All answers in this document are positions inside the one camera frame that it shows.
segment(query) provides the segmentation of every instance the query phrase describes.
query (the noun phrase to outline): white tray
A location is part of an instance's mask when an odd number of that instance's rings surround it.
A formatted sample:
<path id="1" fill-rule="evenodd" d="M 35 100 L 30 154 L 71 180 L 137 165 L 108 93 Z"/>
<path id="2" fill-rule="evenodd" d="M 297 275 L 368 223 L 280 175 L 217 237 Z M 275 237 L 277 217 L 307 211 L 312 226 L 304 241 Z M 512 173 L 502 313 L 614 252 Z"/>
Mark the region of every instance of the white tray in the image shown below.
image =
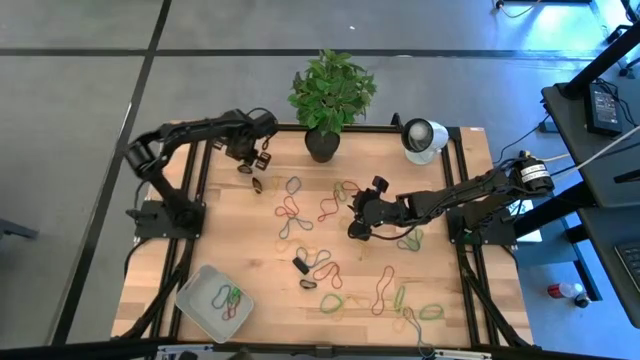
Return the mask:
<path id="1" fill-rule="evenodd" d="M 216 309 L 212 305 L 213 298 L 224 285 L 229 285 L 231 289 L 238 288 L 242 293 L 236 315 L 228 321 L 222 320 L 222 314 L 227 307 Z M 225 294 L 226 292 L 223 291 L 223 294 L 216 299 L 216 303 L 221 303 Z M 213 266 L 204 265 L 180 289 L 176 295 L 176 306 L 213 340 L 224 343 L 249 316 L 253 310 L 253 300 L 225 274 Z"/>

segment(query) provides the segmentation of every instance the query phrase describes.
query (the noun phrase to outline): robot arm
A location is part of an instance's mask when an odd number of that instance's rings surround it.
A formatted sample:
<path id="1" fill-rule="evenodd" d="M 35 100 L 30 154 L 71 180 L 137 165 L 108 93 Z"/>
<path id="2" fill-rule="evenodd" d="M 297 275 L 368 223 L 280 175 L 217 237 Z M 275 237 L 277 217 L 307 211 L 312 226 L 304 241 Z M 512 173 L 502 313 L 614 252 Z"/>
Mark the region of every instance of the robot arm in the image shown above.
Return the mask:
<path id="1" fill-rule="evenodd" d="M 389 186 L 387 181 L 376 176 L 373 185 L 375 189 L 359 191 L 354 196 L 350 206 L 354 221 L 348 230 L 351 238 L 368 240 L 374 236 L 393 240 L 372 234 L 371 228 L 391 224 L 413 229 L 463 204 L 466 227 L 475 230 L 514 200 L 546 196 L 554 188 L 544 163 L 532 157 L 507 160 L 482 176 L 447 189 L 400 194 L 395 202 L 380 199 Z"/>
<path id="2" fill-rule="evenodd" d="M 142 180 L 164 168 L 174 151 L 181 145 L 216 139 L 216 147 L 227 145 L 226 155 L 251 166 L 264 170 L 270 156 L 260 155 L 255 149 L 256 140 L 276 134 L 277 120 L 268 111 L 252 119 L 236 109 L 227 111 L 220 117 L 180 124 L 164 124 L 157 130 L 144 133 L 126 149 L 125 158 L 135 174 Z M 158 157 L 149 147 L 152 142 L 163 144 Z"/>
<path id="3" fill-rule="evenodd" d="M 153 205 L 149 201 L 142 210 L 128 210 L 140 228 L 158 229 L 158 223 L 170 222 L 172 229 L 186 229 L 187 234 L 196 235 L 202 228 L 204 208 L 202 204 L 190 201 L 187 195 L 174 189 L 162 174 L 162 169 L 169 163 L 174 151 L 183 144 L 203 140 L 215 140 L 214 147 L 221 149 L 226 145 L 225 154 L 241 161 L 238 169 L 251 172 L 254 165 L 265 170 L 271 156 L 265 152 L 258 154 L 255 149 L 256 140 L 267 138 L 265 144 L 276 134 L 277 120 L 264 109 L 264 113 L 253 119 L 240 110 L 231 110 L 213 119 L 180 124 L 164 124 L 157 130 L 144 133 L 135 139 L 126 149 L 125 158 L 138 178 L 148 181 L 162 196 L 162 203 Z M 163 145 L 158 156 L 150 148 L 152 142 Z M 157 231 L 159 234 L 175 233 L 173 231 Z"/>

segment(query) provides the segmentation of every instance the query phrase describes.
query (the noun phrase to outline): plastic container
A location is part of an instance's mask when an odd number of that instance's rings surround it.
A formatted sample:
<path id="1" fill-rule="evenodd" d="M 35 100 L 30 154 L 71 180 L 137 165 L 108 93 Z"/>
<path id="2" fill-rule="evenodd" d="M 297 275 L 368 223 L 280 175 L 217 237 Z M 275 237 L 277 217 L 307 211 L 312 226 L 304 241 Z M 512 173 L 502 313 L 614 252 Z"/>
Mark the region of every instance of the plastic container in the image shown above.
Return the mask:
<path id="1" fill-rule="evenodd" d="M 547 293 L 554 299 L 574 298 L 584 291 L 580 284 L 559 283 L 549 285 Z"/>
<path id="2" fill-rule="evenodd" d="M 231 289 L 237 288 L 241 293 L 235 316 L 227 321 L 223 320 L 227 306 L 216 309 L 212 304 L 219 290 L 225 285 L 229 285 Z M 217 304 L 224 302 L 225 293 L 216 298 Z M 176 306 L 213 340 L 224 343 L 247 319 L 253 310 L 253 300 L 225 274 L 213 266 L 204 265 L 180 289 L 176 295 Z"/>

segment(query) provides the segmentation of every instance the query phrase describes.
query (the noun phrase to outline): wooden tabletop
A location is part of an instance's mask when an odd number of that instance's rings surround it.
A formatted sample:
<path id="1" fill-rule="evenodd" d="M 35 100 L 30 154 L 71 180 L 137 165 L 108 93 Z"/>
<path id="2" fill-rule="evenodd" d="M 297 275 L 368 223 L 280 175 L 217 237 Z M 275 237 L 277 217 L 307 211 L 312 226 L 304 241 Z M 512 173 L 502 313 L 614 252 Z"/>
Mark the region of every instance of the wooden tabletop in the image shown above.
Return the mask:
<path id="1" fill-rule="evenodd" d="M 491 167 L 484 130 L 461 128 L 461 133 L 469 176 L 484 173 Z M 438 157 L 425 166 L 410 163 L 398 134 L 343 133 L 333 160 L 318 164 L 309 156 L 303 137 L 304 132 L 281 131 L 271 140 L 268 149 L 273 156 L 271 164 L 267 171 L 254 174 L 263 184 L 261 195 L 253 191 L 251 176 L 236 170 L 236 161 L 218 151 L 212 155 L 204 195 L 207 203 L 205 227 L 195 245 L 191 272 L 202 265 L 212 265 L 253 298 L 253 312 L 231 341 L 415 346 L 416 331 L 411 325 L 403 326 L 402 320 L 396 320 L 398 315 L 393 310 L 396 291 L 404 284 L 404 305 L 416 312 L 427 304 L 439 304 L 444 309 L 441 319 L 420 321 L 424 341 L 437 346 L 469 346 L 458 264 L 454 247 L 448 241 L 444 216 L 420 227 L 424 239 L 418 252 L 400 250 L 394 241 L 349 239 L 346 226 L 353 215 L 343 203 L 336 215 L 328 216 L 324 222 L 317 220 L 322 214 L 320 201 L 331 197 L 334 183 L 338 181 L 353 181 L 365 188 L 370 186 L 374 176 L 383 176 L 390 184 L 382 196 L 388 201 L 393 201 L 398 193 L 440 190 L 445 187 L 442 160 Z M 200 145 L 192 189 L 204 147 Z M 449 148 L 454 179 L 458 182 L 451 142 Z M 179 148 L 164 169 L 165 176 L 175 187 L 182 179 L 186 154 L 187 146 Z M 288 195 L 285 183 L 292 176 L 299 177 L 302 182 L 302 188 L 293 196 L 300 208 L 299 216 L 313 221 L 314 228 L 304 231 L 292 224 L 288 240 L 297 240 L 284 249 L 288 243 L 277 241 L 286 219 L 276 217 L 274 209 Z M 153 191 L 150 196 L 158 198 Z M 331 203 L 325 205 L 327 209 L 335 208 Z M 375 230 L 386 235 L 403 231 L 387 225 Z M 317 289 L 300 287 L 302 275 L 291 263 L 300 243 L 331 251 L 331 261 L 340 266 L 343 281 L 340 289 L 332 288 L 331 277 L 319 281 Z M 132 257 L 113 335 L 129 329 L 156 295 L 166 249 L 167 240 L 152 240 Z M 483 249 L 494 302 L 518 334 L 531 341 L 513 259 L 500 247 L 485 246 Z M 376 283 L 386 266 L 394 268 L 395 276 L 384 292 L 385 311 L 376 316 L 372 314 L 370 304 L 376 301 Z M 326 315 L 319 306 L 328 293 L 343 298 L 353 296 L 360 301 L 346 301 L 344 311 Z M 486 343 L 482 306 L 477 299 L 475 301 L 480 337 Z M 167 305 L 171 310 L 173 298 Z M 161 334 L 167 332 L 170 313 L 165 310 Z M 211 341 L 186 316 L 182 317 L 179 339 Z"/>

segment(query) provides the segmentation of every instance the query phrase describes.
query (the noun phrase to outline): white cable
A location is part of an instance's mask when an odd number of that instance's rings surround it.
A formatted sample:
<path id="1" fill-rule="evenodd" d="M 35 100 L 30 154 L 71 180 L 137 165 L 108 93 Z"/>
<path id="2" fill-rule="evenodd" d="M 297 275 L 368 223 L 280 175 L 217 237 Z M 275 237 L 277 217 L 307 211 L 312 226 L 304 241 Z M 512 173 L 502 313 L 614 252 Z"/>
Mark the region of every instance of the white cable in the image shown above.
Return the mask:
<path id="1" fill-rule="evenodd" d="M 558 156 L 554 156 L 554 157 L 552 157 L 552 158 L 548 158 L 548 159 L 541 159 L 541 158 L 538 158 L 538 157 L 536 157 L 536 159 L 538 159 L 538 160 L 540 160 L 540 161 L 544 161 L 544 162 L 551 162 L 551 161 L 556 161 L 556 160 L 564 159 L 564 158 L 566 158 L 567 156 L 569 156 L 569 153 L 562 154 L 562 155 L 558 155 Z"/>
<path id="2" fill-rule="evenodd" d="M 564 178 L 566 178 L 567 176 L 569 176 L 569 174 L 580 170 L 581 168 L 583 168 L 585 165 L 587 165 L 588 163 L 592 162 L 593 160 L 595 160 L 598 156 L 604 154 L 607 150 L 611 149 L 612 147 L 614 147 L 617 143 L 619 143 L 620 141 L 628 138 L 629 136 L 633 135 L 636 131 L 640 130 L 640 126 L 637 126 L 633 129 L 631 129 L 631 131 L 629 131 L 628 133 L 622 135 L 618 140 L 612 142 L 611 144 L 607 145 L 604 147 L 604 149 L 598 151 L 595 155 L 593 155 L 592 157 L 588 158 L 586 161 L 584 161 L 583 163 L 581 163 L 580 165 L 574 167 L 573 169 L 567 171 L 566 173 L 562 174 L 562 175 L 558 175 L 558 177 L 555 179 L 555 181 L 558 180 L 562 180 Z"/>

